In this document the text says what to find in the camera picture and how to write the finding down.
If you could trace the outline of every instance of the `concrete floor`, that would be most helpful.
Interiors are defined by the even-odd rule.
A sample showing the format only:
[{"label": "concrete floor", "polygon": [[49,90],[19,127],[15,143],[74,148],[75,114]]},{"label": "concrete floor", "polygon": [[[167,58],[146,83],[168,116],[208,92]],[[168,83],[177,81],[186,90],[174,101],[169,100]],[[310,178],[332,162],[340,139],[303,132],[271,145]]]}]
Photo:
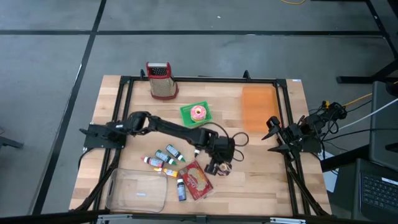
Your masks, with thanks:
[{"label": "concrete floor", "polygon": [[[387,2],[373,1],[394,42],[397,18]],[[91,30],[100,0],[0,2],[0,29]],[[363,2],[278,0],[108,1],[99,30],[377,30]],[[0,151],[0,217],[25,215],[42,175],[87,44],[87,35],[0,35],[2,136],[25,142]],[[385,40],[360,37],[233,35],[97,36],[57,168],[43,209],[67,211],[84,141],[78,129],[91,121],[103,75],[138,75],[146,61],[171,63],[175,76],[208,75],[302,79],[308,108],[322,100],[349,102],[370,85],[338,85],[338,75],[367,76],[393,59]],[[370,105],[340,125],[370,112]],[[344,133],[369,127],[369,120]],[[334,141],[354,149],[368,133]],[[327,151],[342,151],[326,145]]]}]

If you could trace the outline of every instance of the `wooden tabletop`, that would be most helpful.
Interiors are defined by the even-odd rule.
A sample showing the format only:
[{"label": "wooden tabletop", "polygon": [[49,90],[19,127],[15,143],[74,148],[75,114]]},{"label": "wooden tabletop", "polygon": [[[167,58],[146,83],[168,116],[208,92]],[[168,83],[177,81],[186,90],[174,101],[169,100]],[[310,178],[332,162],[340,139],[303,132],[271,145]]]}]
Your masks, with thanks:
[{"label": "wooden tabletop", "polygon": [[[95,124],[105,124],[111,120],[119,80],[120,76],[117,75],[103,77],[93,115]],[[271,86],[270,84],[252,83],[179,82],[180,92],[176,99],[155,100],[150,95],[149,82],[135,81],[129,112],[148,111],[162,119],[182,125],[180,107],[206,100],[213,121],[222,125],[231,136],[234,133],[244,131],[241,95],[242,88],[248,85]],[[308,115],[303,86],[300,80],[287,80],[287,86],[293,119],[298,121],[302,115]],[[124,102],[126,92],[127,85],[122,102]],[[283,93],[282,91],[280,93],[283,102]],[[119,112],[119,119],[122,115],[123,104]],[[282,112],[285,120],[287,120],[283,103]],[[223,135],[222,130],[215,126],[209,125],[207,128],[214,129]],[[233,161],[233,171],[229,176],[206,175],[214,186],[213,193],[207,198],[195,202],[187,191],[187,201],[179,202],[177,181],[168,177],[167,196],[161,213],[291,216],[292,209],[283,156],[276,152],[267,151],[270,147],[277,145],[276,138],[261,141],[264,134],[248,134],[250,137],[249,144],[245,147],[237,147],[244,153],[244,161]],[[162,133],[149,133],[145,136],[127,137],[119,167],[133,170],[153,170],[153,167],[143,163],[140,157],[153,156],[156,150],[164,150],[168,144],[173,144],[187,160],[186,163],[178,162],[177,166],[170,165],[168,168],[178,170],[193,160],[193,147],[186,141]],[[79,206],[98,182],[103,154],[104,149],[94,149],[82,159],[70,208]],[[331,213],[319,160],[307,153],[302,153],[301,158],[307,188],[322,208]],[[204,169],[210,158],[203,152],[197,157],[197,161]],[[100,208],[104,208],[107,192],[108,186],[105,186]],[[299,192],[296,186],[298,209],[303,213]]]}]

